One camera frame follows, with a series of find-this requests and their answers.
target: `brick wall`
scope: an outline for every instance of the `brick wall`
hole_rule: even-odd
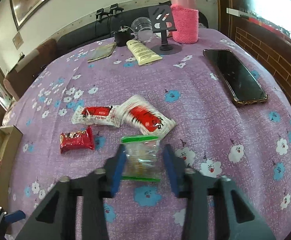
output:
[[[235,42],[273,75],[291,104],[291,64],[264,42],[238,27]]]

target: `purple tablecloth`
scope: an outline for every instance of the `purple tablecloth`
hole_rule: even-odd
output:
[[[115,154],[122,136],[140,133],[127,124],[93,127],[97,150],[61,155],[60,133],[84,128],[71,123],[78,105],[118,105],[139,94],[177,122],[161,148],[170,143],[207,176],[234,178],[277,240],[284,239],[291,231],[291,106],[271,74],[242,48],[216,30],[200,29],[199,37],[196,44],[183,44],[180,53],[146,66],[138,66],[127,47],[87,63],[88,52],[113,38],[52,62],[11,111],[9,124],[24,136],[10,180],[10,210],[29,216],[62,175],[87,175]],[[154,38],[147,45],[159,42]],[[204,49],[231,49],[265,89],[268,102],[236,108]],[[186,201],[174,197],[161,156],[159,163],[161,182],[122,181],[116,197],[105,200],[110,239],[181,239]],[[211,198],[208,205],[212,239]],[[13,224],[13,236],[24,223]],[[76,233],[80,237],[79,226]]]

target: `candy wrapper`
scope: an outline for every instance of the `candy wrapper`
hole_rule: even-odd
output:
[[[173,119],[166,118],[142,97],[135,95],[116,108],[116,115],[124,122],[139,128],[144,135],[165,137],[175,126]]]
[[[111,125],[120,127],[121,118],[115,115],[115,110],[118,106],[78,106],[72,116],[72,123],[94,124],[94,125]]]
[[[141,181],[160,181],[160,170],[157,166],[159,137],[136,135],[121,138],[125,146],[128,161],[122,179]]]
[[[94,150],[94,139],[92,128],[88,126],[86,130],[62,133],[60,135],[60,152],[61,154],[75,149],[89,148]]]

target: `red label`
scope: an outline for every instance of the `red label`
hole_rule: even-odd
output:
[[[108,116],[110,114],[111,109],[112,109],[112,106],[110,107],[109,106],[91,106],[91,107],[85,107],[81,114],[84,117],[87,117],[88,115]]]
[[[133,115],[133,120],[137,119],[149,132],[154,132],[156,129],[161,129],[161,126],[163,125],[161,117],[156,117],[142,106],[132,108],[130,113]]]

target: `clear plastic cup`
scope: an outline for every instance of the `clear plastic cup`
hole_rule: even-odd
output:
[[[132,30],[138,36],[139,41],[149,42],[153,37],[152,25],[149,18],[140,17],[133,21]]]

